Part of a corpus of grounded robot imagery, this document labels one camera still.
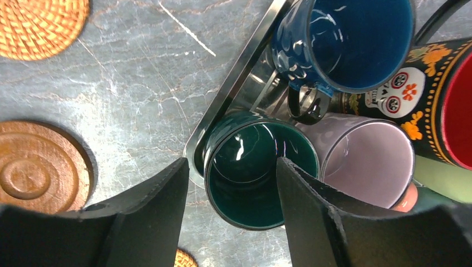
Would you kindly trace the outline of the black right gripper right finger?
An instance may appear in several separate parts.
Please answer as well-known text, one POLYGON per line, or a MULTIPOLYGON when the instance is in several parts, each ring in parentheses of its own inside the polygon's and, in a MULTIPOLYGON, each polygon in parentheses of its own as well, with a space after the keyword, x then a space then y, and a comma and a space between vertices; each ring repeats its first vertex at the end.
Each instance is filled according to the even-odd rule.
POLYGON ((470 266, 471 205, 384 209, 316 180, 281 157, 276 169, 293 266, 470 266))

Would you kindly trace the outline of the dark green mug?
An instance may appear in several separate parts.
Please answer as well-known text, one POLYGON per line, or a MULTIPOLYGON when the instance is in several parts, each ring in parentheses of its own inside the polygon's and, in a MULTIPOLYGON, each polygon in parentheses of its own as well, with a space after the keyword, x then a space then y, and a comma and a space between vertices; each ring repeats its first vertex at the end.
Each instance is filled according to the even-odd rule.
POLYGON ((204 187, 217 214, 247 230, 282 226, 276 178, 280 157, 317 177, 315 148, 295 126, 251 111, 233 112, 217 122, 203 152, 204 187))

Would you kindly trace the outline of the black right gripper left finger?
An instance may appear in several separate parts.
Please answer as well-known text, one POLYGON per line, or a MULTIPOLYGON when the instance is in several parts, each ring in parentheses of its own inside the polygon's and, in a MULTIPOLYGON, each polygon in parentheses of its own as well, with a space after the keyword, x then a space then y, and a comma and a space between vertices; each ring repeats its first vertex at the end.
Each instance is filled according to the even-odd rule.
POLYGON ((80 211, 1 205, 2 266, 173 266, 189 185, 181 157, 80 211))

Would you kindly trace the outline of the lilac cup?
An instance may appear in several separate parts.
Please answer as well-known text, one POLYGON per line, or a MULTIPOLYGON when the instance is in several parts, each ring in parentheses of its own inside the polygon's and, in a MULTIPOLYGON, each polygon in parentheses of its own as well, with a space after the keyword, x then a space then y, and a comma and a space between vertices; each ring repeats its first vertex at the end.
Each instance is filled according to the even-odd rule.
POLYGON ((318 155, 316 178, 348 196, 390 209, 411 182, 414 148, 391 121, 327 113, 314 125, 296 127, 318 155))

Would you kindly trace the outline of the reddish brown grooved coaster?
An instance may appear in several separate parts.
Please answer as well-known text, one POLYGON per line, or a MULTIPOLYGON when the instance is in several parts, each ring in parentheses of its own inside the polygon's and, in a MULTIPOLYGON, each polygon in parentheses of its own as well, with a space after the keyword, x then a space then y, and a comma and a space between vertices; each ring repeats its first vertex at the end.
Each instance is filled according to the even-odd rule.
POLYGON ((65 130, 44 122, 1 122, 1 204, 46 214, 79 210, 94 183, 89 155, 65 130))

